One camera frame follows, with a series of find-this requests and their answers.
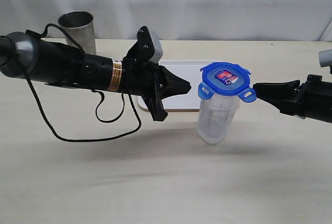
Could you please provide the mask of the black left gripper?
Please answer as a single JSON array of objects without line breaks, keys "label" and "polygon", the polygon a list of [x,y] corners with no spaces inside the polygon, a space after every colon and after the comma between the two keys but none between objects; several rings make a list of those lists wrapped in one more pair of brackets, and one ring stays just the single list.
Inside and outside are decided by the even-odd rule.
[{"label": "black left gripper", "polygon": [[154,121],[164,121],[168,114],[161,100],[185,95],[191,90],[191,85],[165,66],[149,60],[154,54],[150,31],[147,26],[140,27],[136,42],[122,59],[125,68],[124,84],[127,94],[138,95],[143,99]]}]

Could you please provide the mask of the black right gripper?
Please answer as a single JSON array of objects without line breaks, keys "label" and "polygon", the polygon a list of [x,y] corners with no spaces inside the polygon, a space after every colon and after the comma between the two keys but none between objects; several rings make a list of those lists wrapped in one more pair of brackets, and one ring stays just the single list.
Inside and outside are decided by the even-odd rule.
[{"label": "black right gripper", "polygon": [[253,84],[253,89],[260,100],[274,106],[281,114],[331,123],[331,82],[322,79],[321,75],[310,74],[301,86],[300,80],[258,82]]}]

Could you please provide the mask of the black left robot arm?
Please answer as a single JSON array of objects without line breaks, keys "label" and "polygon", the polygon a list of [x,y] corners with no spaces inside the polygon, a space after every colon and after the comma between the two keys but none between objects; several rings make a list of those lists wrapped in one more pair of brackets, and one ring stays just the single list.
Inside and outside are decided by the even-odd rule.
[{"label": "black left robot arm", "polygon": [[89,54],[81,46],[45,41],[30,30],[1,37],[1,73],[54,87],[140,96],[154,121],[167,117],[162,100],[184,95],[191,85],[159,64],[159,39],[142,26],[127,54],[116,60]]}]

